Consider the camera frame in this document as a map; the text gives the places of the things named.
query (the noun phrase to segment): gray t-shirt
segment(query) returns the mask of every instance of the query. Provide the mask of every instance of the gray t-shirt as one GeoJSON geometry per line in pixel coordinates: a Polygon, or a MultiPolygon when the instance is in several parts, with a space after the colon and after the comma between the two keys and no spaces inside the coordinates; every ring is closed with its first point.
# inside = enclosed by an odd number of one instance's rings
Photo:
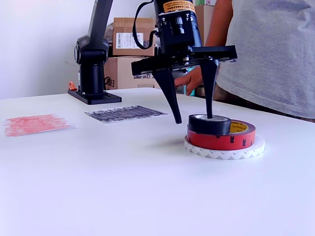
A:
{"type": "Polygon", "coordinates": [[[233,0],[227,45],[238,61],[222,63],[224,90],[250,102],[315,118],[315,0],[233,0]]]}

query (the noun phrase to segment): person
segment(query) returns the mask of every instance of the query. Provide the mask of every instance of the person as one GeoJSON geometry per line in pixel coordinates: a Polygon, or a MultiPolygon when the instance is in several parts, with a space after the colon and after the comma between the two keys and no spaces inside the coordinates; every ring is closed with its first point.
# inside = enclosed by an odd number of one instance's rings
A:
{"type": "MultiPolygon", "coordinates": [[[[217,0],[205,46],[235,45],[238,60],[220,64],[214,100],[314,122],[314,42],[314,0],[217,0]]],[[[201,84],[200,67],[175,80],[201,84]]]]}

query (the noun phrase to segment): human hand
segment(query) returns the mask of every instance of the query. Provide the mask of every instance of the human hand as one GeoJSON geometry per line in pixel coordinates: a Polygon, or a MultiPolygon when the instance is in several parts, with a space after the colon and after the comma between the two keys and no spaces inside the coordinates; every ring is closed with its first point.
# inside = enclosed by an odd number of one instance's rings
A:
{"type": "Polygon", "coordinates": [[[202,75],[200,67],[195,68],[183,77],[175,79],[175,86],[186,85],[186,95],[191,95],[192,91],[202,85],[202,75]]]}

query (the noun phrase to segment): black scribbled paper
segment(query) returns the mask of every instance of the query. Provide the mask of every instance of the black scribbled paper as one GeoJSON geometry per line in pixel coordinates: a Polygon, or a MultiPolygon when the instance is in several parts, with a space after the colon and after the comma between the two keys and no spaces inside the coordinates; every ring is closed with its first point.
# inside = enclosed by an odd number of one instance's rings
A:
{"type": "Polygon", "coordinates": [[[167,115],[166,113],[152,110],[142,106],[130,106],[105,110],[95,110],[91,112],[85,112],[85,114],[104,123],[113,123],[125,120],[134,120],[167,115]]]}

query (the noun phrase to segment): yellow label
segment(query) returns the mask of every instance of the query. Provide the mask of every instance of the yellow label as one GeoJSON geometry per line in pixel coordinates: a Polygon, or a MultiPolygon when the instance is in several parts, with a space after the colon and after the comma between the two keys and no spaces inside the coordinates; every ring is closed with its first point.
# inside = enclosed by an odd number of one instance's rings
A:
{"type": "Polygon", "coordinates": [[[248,130],[248,126],[247,125],[245,125],[243,123],[232,121],[231,128],[230,128],[230,133],[240,133],[240,132],[244,132],[246,130],[248,130]]]}
{"type": "Polygon", "coordinates": [[[195,12],[195,7],[190,1],[176,0],[169,1],[163,4],[164,12],[171,12],[176,10],[189,10],[195,12]]]}

